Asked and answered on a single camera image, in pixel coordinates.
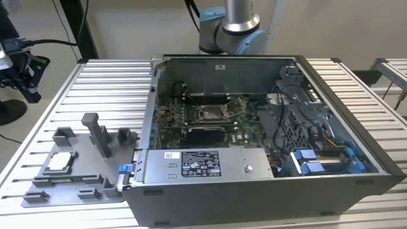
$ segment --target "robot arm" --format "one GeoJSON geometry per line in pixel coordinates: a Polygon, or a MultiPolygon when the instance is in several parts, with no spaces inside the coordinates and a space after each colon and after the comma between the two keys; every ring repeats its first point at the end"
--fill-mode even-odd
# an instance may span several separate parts
{"type": "Polygon", "coordinates": [[[206,54],[262,54],[266,35],[253,0],[225,0],[225,7],[200,13],[198,49],[206,54]]]}
{"type": "Polygon", "coordinates": [[[37,103],[41,96],[37,86],[49,59],[30,54],[0,3],[0,88],[18,90],[27,103],[37,103]]]}

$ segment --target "power supply label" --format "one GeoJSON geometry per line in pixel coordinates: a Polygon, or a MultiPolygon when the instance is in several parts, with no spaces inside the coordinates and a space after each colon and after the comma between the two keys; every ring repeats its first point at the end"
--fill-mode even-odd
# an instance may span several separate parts
{"type": "Polygon", "coordinates": [[[220,160],[217,151],[181,153],[182,177],[220,177],[220,160]]]}

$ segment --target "metal rail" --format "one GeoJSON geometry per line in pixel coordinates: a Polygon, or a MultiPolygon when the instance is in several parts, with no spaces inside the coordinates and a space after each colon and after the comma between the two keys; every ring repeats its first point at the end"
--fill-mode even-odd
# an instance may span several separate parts
{"type": "Polygon", "coordinates": [[[370,69],[377,70],[407,92],[407,59],[378,58],[370,69]]]}
{"type": "MultiPolygon", "coordinates": [[[[407,125],[400,116],[372,93],[341,63],[308,59],[326,84],[362,126],[407,173],[407,125]]],[[[137,227],[125,202],[79,206],[21,208],[21,195],[37,174],[53,145],[50,136],[58,126],[85,133],[79,123],[83,112],[97,112],[109,131],[129,127],[140,133],[150,80],[149,61],[90,60],[79,64],[57,93],[33,130],[0,175],[1,228],[137,227]]],[[[301,228],[358,229],[401,228],[407,225],[407,180],[384,195],[360,200],[336,217],[284,219],[197,228],[301,228]]]]}

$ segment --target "blue latch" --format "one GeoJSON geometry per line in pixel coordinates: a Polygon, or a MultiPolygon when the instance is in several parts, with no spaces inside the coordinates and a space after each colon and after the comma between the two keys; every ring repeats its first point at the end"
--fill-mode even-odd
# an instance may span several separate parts
{"type": "Polygon", "coordinates": [[[316,160],[314,151],[310,149],[297,149],[293,152],[293,155],[296,160],[305,160],[305,161],[316,160]]]}
{"type": "Polygon", "coordinates": [[[301,170],[304,176],[314,175],[314,174],[322,173],[325,171],[320,162],[308,162],[308,163],[302,164],[300,166],[300,170],[301,170]]]}
{"type": "Polygon", "coordinates": [[[118,174],[130,174],[132,173],[132,166],[121,165],[118,166],[118,174]]]}
{"type": "Polygon", "coordinates": [[[352,151],[350,148],[345,148],[345,155],[348,156],[349,160],[352,160],[354,156],[354,152],[352,151]]]}
{"type": "Polygon", "coordinates": [[[350,161],[349,167],[345,171],[350,174],[358,174],[358,173],[365,173],[366,168],[364,167],[361,161],[350,161]]]}

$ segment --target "barcode sticker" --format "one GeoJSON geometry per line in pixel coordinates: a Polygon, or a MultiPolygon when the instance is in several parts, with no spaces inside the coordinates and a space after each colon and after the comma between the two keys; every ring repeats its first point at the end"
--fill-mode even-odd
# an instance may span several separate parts
{"type": "Polygon", "coordinates": [[[165,152],[164,158],[165,159],[178,159],[180,152],[165,152]]]}

